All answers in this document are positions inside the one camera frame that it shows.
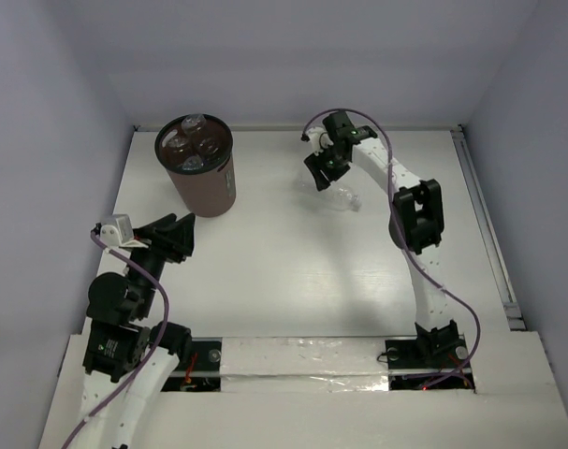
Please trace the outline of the clear bottle blue cap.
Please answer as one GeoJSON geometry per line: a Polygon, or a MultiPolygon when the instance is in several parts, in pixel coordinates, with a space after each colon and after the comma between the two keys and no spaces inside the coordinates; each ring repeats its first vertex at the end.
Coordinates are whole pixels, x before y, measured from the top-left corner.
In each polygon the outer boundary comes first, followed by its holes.
{"type": "Polygon", "coordinates": [[[188,114],[182,118],[181,128],[190,138],[200,136],[207,131],[207,120],[202,113],[188,114]]]}

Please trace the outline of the brown plastic waste bin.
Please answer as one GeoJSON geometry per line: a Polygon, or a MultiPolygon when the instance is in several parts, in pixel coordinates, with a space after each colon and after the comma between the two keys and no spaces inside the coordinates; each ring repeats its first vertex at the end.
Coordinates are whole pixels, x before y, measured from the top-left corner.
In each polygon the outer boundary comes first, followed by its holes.
{"type": "Polygon", "coordinates": [[[188,137],[181,128],[182,118],[167,123],[159,132],[154,143],[158,162],[169,175],[186,208],[204,218],[217,217],[231,209],[236,200],[236,181],[233,164],[233,135],[221,119],[203,114],[207,120],[207,131],[200,136],[188,137]],[[193,150],[182,158],[169,158],[165,152],[166,143],[174,136],[186,136],[193,150]],[[213,158],[205,158],[197,152],[196,141],[200,137],[219,139],[221,150],[213,158]],[[198,171],[186,172],[180,169],[184,160],[198,154],[204,167],[198,171]]]}

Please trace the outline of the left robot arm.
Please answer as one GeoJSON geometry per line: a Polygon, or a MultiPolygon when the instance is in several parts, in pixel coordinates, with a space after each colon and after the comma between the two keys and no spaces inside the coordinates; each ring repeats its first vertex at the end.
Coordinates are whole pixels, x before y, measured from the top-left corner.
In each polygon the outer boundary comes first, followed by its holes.
{"type": "Polygon", "coordinates": [[[125,270],[89,286],[79,422],[65,448],[134,447],[167,378],[189,363],[191,331],[168,320],[160,279],[165,265],[193,254],[195,223],[193,213],[170,213],[135,228],[128,215],[114,214],[92,229],[93,243],[125,270]]]}

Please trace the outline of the blue label bottle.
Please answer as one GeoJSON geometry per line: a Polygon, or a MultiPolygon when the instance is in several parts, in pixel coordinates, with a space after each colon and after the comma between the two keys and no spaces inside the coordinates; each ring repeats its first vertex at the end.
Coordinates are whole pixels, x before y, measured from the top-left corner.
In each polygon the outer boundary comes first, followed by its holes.
{"type": "Polygon", "coordinates": [[[194,154],[187,157],[184,160],[184,162],[180,165],[180,169],[186,172],[198,171],[203,167],[204,167],[204,161],[198,154],[194,154]]]}
{"type": "Polygon", "coordinates": [[[176,135],[166,143],[164,149],[169,158],[182,158],[193,150],[193,147],[188,137],[176,135]]]}

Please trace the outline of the aluminium rail right edge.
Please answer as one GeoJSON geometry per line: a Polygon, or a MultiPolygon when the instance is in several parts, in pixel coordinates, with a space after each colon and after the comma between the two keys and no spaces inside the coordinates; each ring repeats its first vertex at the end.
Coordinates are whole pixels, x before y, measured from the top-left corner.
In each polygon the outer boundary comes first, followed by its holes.
{"type": "Polygon", "coordinates": [[[511,331],[527,331],[528,328],[517,303],[517,298],[502,256],[502,251],[496,237],[495,229],[488,213],[488,207],[475,173],[464,127],[459,125],[452,129],[450,134],[473,205],[476,221],[484,241],[484,247],[486,249],[491,272],[502,301],[508,326],[511,331]]]}

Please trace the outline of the taped white front board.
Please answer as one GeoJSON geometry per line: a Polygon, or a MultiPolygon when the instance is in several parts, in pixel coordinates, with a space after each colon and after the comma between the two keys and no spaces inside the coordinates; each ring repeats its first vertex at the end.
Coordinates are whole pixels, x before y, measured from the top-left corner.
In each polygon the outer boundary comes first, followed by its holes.
{"type": "Polygon", "coordinates": [[[376,338],[227,338],[220,376],[225,393],[386,392],[388,371],[376,338]]]}

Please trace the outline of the red label clear bottle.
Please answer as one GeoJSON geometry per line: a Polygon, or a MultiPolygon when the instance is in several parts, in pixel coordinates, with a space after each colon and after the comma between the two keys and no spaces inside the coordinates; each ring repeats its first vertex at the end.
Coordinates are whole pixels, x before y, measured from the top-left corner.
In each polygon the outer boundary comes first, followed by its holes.
{"type": "Polygon", "coordinates": [[[215,137],[200,137],[196,141],[197,152],[205,158],[216,157],[221,150],[220,142],[215,137]]]}

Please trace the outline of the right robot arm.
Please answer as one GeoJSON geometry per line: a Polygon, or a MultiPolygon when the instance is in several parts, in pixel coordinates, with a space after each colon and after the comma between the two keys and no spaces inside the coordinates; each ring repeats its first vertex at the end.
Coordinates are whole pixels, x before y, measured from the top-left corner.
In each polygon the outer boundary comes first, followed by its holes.
{"type": "Polygon", "coordinates": [[[370,121],[353,124],[349,109],[317,114],[301,139],[312,146],[304,164],[317,190],[327,190],[351,167],[359,167],[382,189],[388,201],[389,235],[406,260],[415,298],[415,337],[387,340],[385,355],[396,369],[446,369],[447,358],[463,346],[448,309],[441,280],[440,251],[444,232],[442,188],[435,179],[417,176],[395,157],[386,131],[370,121]]]}

